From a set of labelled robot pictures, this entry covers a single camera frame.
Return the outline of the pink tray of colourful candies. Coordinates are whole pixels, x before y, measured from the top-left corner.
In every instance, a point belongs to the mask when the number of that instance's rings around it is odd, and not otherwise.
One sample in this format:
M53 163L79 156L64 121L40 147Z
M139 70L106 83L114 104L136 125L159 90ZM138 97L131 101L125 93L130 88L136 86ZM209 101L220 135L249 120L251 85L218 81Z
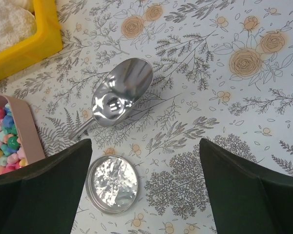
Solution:
M44 158L29 105L0 95L0 175Z

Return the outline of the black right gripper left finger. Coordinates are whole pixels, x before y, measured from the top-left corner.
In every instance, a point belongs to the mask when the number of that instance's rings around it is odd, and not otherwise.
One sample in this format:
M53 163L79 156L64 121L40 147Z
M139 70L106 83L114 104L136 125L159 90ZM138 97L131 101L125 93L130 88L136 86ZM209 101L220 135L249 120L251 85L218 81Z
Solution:
M0 234L69 234L92 156L83 139L0 175Z

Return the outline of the silver metal scoop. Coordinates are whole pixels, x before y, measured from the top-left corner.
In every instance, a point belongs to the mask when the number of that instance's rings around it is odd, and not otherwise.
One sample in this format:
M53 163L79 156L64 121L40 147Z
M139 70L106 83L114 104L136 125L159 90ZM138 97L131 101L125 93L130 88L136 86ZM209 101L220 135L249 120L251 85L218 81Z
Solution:
M75 140L91 124L111 127L127 118L130 111L146 93L153 80L151 64L142 58L129 58L118 64L93 94L92 117L68 136Z

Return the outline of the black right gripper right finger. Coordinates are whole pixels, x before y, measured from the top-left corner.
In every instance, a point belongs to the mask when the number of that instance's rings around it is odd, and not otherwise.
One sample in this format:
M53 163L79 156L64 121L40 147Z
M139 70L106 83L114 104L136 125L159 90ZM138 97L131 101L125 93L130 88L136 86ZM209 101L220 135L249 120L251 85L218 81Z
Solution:
M219 234L293 234L293 177L204 138L199 147Z

